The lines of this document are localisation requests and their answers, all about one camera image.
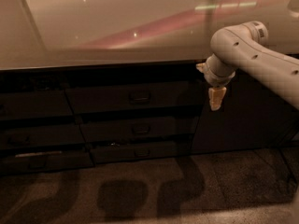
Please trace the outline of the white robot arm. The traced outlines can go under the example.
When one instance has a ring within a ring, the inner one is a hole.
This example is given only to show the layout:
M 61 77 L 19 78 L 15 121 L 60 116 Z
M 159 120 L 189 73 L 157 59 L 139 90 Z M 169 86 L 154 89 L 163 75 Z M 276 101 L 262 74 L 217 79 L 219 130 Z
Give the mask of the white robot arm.
M 196 65 L 210 85 L 209 105 L 221 108 L 226 85 L 240 69 L 299 109 L 299 60 L 268 49 L 268 30 L 260 21 L 221 28 L 211 38 L 212 55 Z

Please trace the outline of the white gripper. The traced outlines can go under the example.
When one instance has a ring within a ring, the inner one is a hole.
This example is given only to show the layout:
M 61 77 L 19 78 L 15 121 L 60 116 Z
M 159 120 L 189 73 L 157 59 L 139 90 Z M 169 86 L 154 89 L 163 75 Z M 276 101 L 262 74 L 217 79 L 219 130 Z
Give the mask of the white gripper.
M 211 110 L 219 110 L 227 91 L 224 86 L 235 76 L 235 69 L 231 65 L 221 61 L 215 54 L 210 56 L 205 63 L 198 63 L 196 69 L 204 73 L 207 83 L 212 86 L 212 88 L 208 89 Z

